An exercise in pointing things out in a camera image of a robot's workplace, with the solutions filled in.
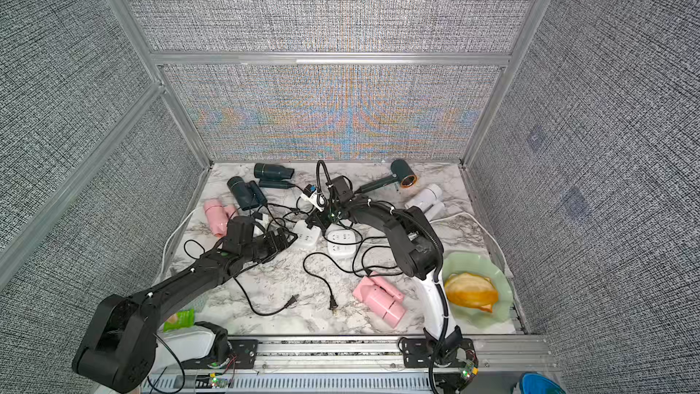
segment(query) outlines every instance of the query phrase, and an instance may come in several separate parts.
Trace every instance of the pink hair dryer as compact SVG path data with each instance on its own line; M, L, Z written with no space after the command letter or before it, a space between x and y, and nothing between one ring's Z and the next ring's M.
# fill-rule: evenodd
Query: pink hair dryer
M216 237L226 236L228 220L237 214L235 206L223 206L218 199L205 201L206 220L209 228Z
M403 293L384 277L363 277L352 294L367 304L372 312L379 315L391 328L396 328L406 313L406 309L401 305Z

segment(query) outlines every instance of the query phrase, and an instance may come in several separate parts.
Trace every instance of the power strip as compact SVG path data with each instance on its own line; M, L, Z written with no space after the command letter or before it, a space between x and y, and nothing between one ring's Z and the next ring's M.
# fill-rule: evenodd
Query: power strip
M307 227L307 224L301 220L294 224L294 229L292 232L297 234L297 240L289 248L307 248L316 246L316 242L319 241L320 228L314 225L311 228Z
M355 232L352 230L336 230L329 232L326 235L328 239L328 254L334 259L348 259L355 255L357 250L357 240L355 239Z

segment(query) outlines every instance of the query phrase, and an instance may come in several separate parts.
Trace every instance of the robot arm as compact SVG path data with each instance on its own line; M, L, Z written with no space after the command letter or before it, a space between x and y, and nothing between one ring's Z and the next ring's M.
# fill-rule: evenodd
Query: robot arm
M424 303L425 334L434 357L431 362L451 362L462 335L442 290L442 244L423 212L416 207L403 210L380 201L372 203L353 192L344 177L330 180L328 188L327 205L317 208L307 223L325 230L330 223L350 219L384 232L396 264L413 278ZM155 333L172 313L240 274L245 263L267 262L296 240L296 235L283 227L253 238L254 226L252 217L233 217L227 236L184 271L129 297L110 295L104 299L75 353L73 370L121 393L136 388L153 366Z
M268 262L296 240L284 228L253 238L254 227L252 217L233 217L227 236L184 271L128 297L102 300L75 353L73 371L121 393L136 388L151 371L155 333L170 315L240 274L246 262Z
M345 180L340 177L331 183L342 184ZM336 202L336 206L337 210L333 214L384 232L396 264L401 272L413 278L416 285L416 292L424 305L426 336L432 343L431 346L439 348L436 362L451 362L462 342L462 335L444 295L440 295L443 288L442 243L423 211L417 207L395 209L376 201L372 203L361 195L340 205ZM435 285L435 276L440 290ZM443 335L445 323L447 329Z

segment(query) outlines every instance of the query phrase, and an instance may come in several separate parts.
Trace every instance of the textured wall panel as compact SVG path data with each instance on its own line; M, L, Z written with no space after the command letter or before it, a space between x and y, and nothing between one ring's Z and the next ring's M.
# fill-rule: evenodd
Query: textured wall panel
M155 49L510 51L531 0L128 0Z
M0 250L150 83L105 0L0 0Z
M214 160L458 159L495 66L166 66Z
M151 285L200 173L155 101L0 294L0 391L90 392L71 361L97 304Z
M569 393L700 386L698 0L553 0L475 161Z

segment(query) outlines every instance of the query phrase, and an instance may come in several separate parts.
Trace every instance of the marble tabletop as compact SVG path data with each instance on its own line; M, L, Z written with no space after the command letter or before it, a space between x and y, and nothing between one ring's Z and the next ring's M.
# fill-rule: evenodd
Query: marble tabletop
M396 206L403 206L426 185L435 183L443 192L445 212L442 216L452 215L460 211L472 213L466 189L462 182L459 168L453 163L410 163L413 171L419 176L415 186L408 189L397 189L389 185L368 194L372 199L389 201ZM304 187L306 184L316 184L315 163L285 163L286 167L294 168L293 182ZM390 173L388 163L328 163L331 177L346 175L354 183L355 188L384 177ZM167 268L167 276L181 271L192 263L184 252L183 243L194 239L206 249L210 249L217 238L211 233L206 222L202 206L204 201L218 198L224 205L236 204L233 195L226 187L229 178L239 175L246 181L253 177L253 163L217 163L211 170L202 196L199 198L197 210L188 223L186 232L178 244L176 253ZM263 189L269 202L293 207L299 196L298 189ZM300 208L307 210L311 205L299 201ZM276 217L281 217L288 210L271 207ZM354 226L364 236L380 236L382 233L365 225ZM489 256L484 244L482 233L477 224L465 216L455 217L441 223L433 224L435 232L444 246L445 255L452 251L469 251ZM362 251L372 245L365 242ZM417 299L412 279L407 276L386 277L399 290L405 293L404 307L407 312L396 329L390 328L379 316L358 302L352 291L360 278L341 272L333 266L328 258L313 256L307 261L307 268L328 280L333 288L338 307L328 309L329 294L326 285L318 278L305 274L302 260L310 252L326 252L327 242L319 239L316 247L292 247L280 253L267 264L259 265L242 273L238 279L246 289L253 305L259 312L272 312L282 307L293 295L298 294L297 303L274 316L261 317L255 315L249 308L235 281L230 280L206 293L206 303L197 313L198 321L209 321L228 329L230 335L371 335L371 334L421 334L424 317L421 304ZM188 243L188 252L197 257L201 251L196 244ZM351 259L341 260L339 264L350 269ZM367 254L365 264L395 264L389 248L375 248ZM359 268L359 256L355 264ZM512 334L515 327L512 321L497 323L486 329L479 329L468 322L458 320L463 333L478 334Z

